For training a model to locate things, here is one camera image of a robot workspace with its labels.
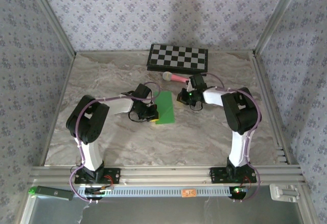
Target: mounting plate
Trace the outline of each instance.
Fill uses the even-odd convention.
[[[236,175],[233,179],[227,173],[226,167],[213,167],[210,168],[211,183],[239,183],[241,184],[244,177],[248,177],[251,183],[256,183],[255,171],[251,168],[242,171],[241,174]]]
[[[119,179],[121,177],[121,169],[120,168],[104,168],[103,175],[110,175],[113,184],[119,184]],[[75,176],[75,184],[110,184],[110,179],[102,177],[98,182],[96,182],[92,177],[84,172],[83,169],[80,169],[76,172]]]

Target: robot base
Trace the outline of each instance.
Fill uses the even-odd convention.
[[[119,184],[121,177],[120,168],[105,168],[100,166],[96,171],[90,171],[87,168],[82,168],[76,172],[75,184],[103,184],[111,185],[110,179],[104,176],[108,175],[112,178],[112,184]]]
[[[226,167],[213,167],[210,169],[211,183],[239,183],[241,184],[245,177],[248,177],[251,183],[256,183],[255,171],[248,165],[235,167],[227,159]]]

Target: marble surface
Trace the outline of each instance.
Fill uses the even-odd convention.
[[[76,142],[65,123],[85,94],[113,97],[134,90],[139,83],[154,81],[173,93],[174,124],[135,123],[127,114],[108,116],[100,137],[106,165],[225,165],[231,148],[231,130],[221,107],[204,105],[192,111],[176,101],[183,83],[168,82],[162,73],[148,72],[148,51],[94,52],[77,54],[61,105],[46,165],[80,163]],[[226,87],[246,86],[258,101],[263,120],[256,130],[250,150],[253,164],[274,164],[277,158],[267,112],[261,101],[251,63],[246,56],[209,53],[208,71],[221,77]],[[205,77],[208,85],[218,85]]]

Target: black bracket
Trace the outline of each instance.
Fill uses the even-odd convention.
[[[177,95],[177,101],[184,105],[195,106],[197,102],[205,103],[203,98],[203,91],[207,89],[207,85],[203,80],[201,74],[190,76],[190,82],[194,90],[187,92],[186,88],[182,88]]]
[[[240,88],[251,95],[248,88]],[[258,112],[254,103],[245,95],[234,92],[221,96],[228,126],[240,135],[250,130],[258,119]]]
[[[123,95],[127,96],[133,96],[136,98],[142,98],[146,99],[149,93],[151,92],[151,89],[146,87],[144,84],[139,84],[135,91],[129,91],[127,93],[122,93]],[[140,121],[152,121],[159,119],[159,113],[157,111],[157,105],[146,104],[142,102],[141,100],[133,99],[133,106],[130,112],[135,112],[138,115],[138,119]]]
[[[105,178],[105,175],[109,175],[112,178],[113,184],[119,184],[119,180],[121,177],[121,169],[120,168],[103,168],[102,177],[95,179],[89,173],[85,171],[84,168],[78,170],[75,175],[75,184],[103,184],[103,185],[111,185],[111,180]]]
[[[94,97],[90,95],[84,95],[80,102],[75,107],[74,111],[68,118],[66,122],[66,128],[69,129],[71,135],[76,137],[75,127],[77,118],[82,111],[82,109],[91,101],[95,100]],[[106,120],[107,114],[109,111],[109,106],[102,104],[100,102],[95,102],[85,111],[86,114],[90,114],[91,118],[85,116],[85,113],[81,117],[79,127],[78,127],[78,136],[85,145],[95,141],[103,128],[104,122]]]
[[[248,165],[234,167],[227,159],[226,167],[213,167],[210,169],[211,183],[243,183],[248,177],[251,183],[256,183],[255,171]]]

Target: orange label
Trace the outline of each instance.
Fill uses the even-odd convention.
[[[184,189],[182,190],[182,197],[196,197],[195,189]]]

